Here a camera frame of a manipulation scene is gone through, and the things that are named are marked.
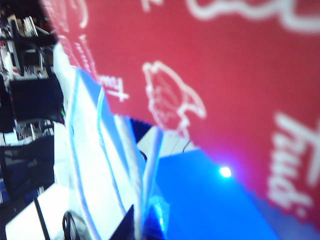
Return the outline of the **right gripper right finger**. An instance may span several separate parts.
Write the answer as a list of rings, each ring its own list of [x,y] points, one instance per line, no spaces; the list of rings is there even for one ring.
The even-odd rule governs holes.
[[[146,217],[146,239],[166,240],[169,220],[170,204],[162,196],[153,196]]]

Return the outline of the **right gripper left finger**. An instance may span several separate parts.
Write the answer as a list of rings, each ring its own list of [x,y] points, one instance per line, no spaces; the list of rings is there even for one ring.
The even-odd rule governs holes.
[[[118,225],[116,229],[116,239],[117,240],[136,240],[135,233],[135,221],[134,221],[134,213],[135,213],[135,205],[132,204],[122,221]]]

